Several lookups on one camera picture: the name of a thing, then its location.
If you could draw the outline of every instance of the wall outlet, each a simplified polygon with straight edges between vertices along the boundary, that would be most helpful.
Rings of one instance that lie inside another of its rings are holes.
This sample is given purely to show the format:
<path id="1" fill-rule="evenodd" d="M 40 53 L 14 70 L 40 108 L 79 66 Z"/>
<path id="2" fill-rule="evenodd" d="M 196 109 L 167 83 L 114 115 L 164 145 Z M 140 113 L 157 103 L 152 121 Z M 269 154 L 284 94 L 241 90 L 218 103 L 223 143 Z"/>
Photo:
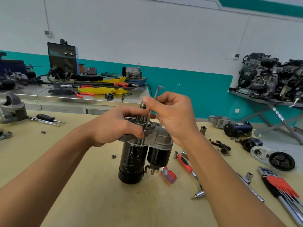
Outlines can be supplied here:
<path id="1" fill-rule="evenodd" d="M 44 30 L 44 35 L 47 36 L 48 38 L 51 38 L 53 36 L 53 33 L 51 31 Z"/>
<path id="2" fill-rule="evenodd" d="M 240 58 L 240 54 L 235 54 L 233 57 L 234 60 L 238 60 L 239 58 Z"/>

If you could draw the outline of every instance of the yellow table surface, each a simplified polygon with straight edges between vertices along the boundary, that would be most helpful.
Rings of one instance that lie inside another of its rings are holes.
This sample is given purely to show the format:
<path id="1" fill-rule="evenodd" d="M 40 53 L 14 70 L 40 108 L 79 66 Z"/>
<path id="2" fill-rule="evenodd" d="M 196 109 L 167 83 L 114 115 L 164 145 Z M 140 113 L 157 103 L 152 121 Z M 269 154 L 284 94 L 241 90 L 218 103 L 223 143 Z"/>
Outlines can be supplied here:
<path id="1" fill-rule="evenodd" d="M 30 116 L 36 114 L 38 112 L 28 111 Z M 56 127 L 29 120 L 0 124 L 0 128 L 13 132 L 13 137 L 0 141 L 0 186 L 28 167 L 71 129 L 96 117 L 55 112 L 45 114 L 66 124 Z M 257 173 L 257 167 L 266 165 L 254 160 L 240 144 L 230 141 L 223 130 L 206 122 L 197 122 L 197 125 L 208 128 L 205 135 L 208 139 L 220 140 L 232 148 L 232 155 L 223 158 L 242 176 L 247 172 L 254 173 L 251 187 L 287 226 L 296 226 Z M 46 131 L 46 134 L 41 135 L 41 131 Z M 168 168 L 176 174 L 177 180 L 169 186 L 159 174 L 150 175 L 150 170 L 138 184 L 122 183 L 118 178 L 122 146 L 122 142 L 115 141 L 87 152 L 45 218 L 43 227 L 217 226 L 207 198 L 190 199 L 200 188 L 194 177 L 173 159 L 175 151 L 181 152 L 180 147 L 174 144 L 171 152 Z M 300 171 L 282 177 L 303 195 L 303 174 Z"/>

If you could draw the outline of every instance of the black screwdriver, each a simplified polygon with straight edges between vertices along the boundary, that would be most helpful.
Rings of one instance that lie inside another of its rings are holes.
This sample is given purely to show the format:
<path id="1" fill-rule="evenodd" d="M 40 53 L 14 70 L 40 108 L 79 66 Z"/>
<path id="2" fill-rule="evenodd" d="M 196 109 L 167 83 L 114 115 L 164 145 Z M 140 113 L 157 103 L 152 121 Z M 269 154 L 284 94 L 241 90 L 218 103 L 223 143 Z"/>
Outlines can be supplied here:
<path id="1" fill-rule="evenodd" d="M 60 123 L 65 123 L 65 122 L 61 122 L 61 121 L 55 120 L 55 117 L 50 117 L 50 116 L 44 115 L 44 114 L 37 114 L 36 117 L 37 117 L 37 119 L 45 120 L 45 121 L 48 121 L 48 122 L 60 122 Z"/>

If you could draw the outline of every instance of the fingernail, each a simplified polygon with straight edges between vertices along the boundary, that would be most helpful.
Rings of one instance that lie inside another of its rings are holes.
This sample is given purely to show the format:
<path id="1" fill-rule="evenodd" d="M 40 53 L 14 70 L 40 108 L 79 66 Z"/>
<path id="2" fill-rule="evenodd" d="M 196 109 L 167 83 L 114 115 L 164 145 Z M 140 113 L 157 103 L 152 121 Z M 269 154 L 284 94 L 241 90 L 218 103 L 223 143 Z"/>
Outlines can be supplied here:
<path id="1" fill-rule="evenodd" d="M 148 103 L 149 102 L 149 97 L 148 96 L 144 96 L 143 97 L 143 102 L 144 103 Z"/>

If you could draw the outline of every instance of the teal wall stripe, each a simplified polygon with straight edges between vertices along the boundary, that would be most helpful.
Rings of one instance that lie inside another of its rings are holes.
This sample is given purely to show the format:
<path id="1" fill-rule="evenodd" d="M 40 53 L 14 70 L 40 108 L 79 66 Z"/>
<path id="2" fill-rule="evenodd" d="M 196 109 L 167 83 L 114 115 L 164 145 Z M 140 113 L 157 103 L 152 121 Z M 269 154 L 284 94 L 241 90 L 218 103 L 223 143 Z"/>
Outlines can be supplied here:
<path id="1" fill-rule="evenodd" d="M 7 57 L 4 58 L 24 60 L 25 64 L 43 66 L 41 68 L 35 68 L 38 75 L 46 74 L 50 68 L 48 56 L 8 51 L 3 52 L 7 52 Z M 80 59 L 80 63 L 85 64 L 87 67 L 97 68 L 98 73 L 121 73 L 123 66 L 131 65 L 84 59 Z M 196 118 L 207 119 L 209 115 L 222 115 L 237 121 L 254 113 L 247 105 L 245 99 L 227 92 L 233 76 L 149 66 L 141 66 L 141 69 L 143 76 L 148 78 L 147 83 L 151 86 L 153 94 L 157 86 L 162 85 L 165 87 L 165 91 L 177 92 L 190 97 Z M 239 113 L 235 113 L 235 109 L 237 108 L 240 109 Z M 278 107 L 278 110 L 285 119 L 292 118 L 301 113 L 300 110 L 285 106 Z M 273 124 L 280 122 L 271 111 L 265 113 L 265 115 Z M 253 118 L 250 122 L 262 122 L 262 120 Z"/>
<path id="2" fill-rule="evenodd" d="M 303 18 L 303 7 L 265 0 L 219 0 L 224 7 Z"/>

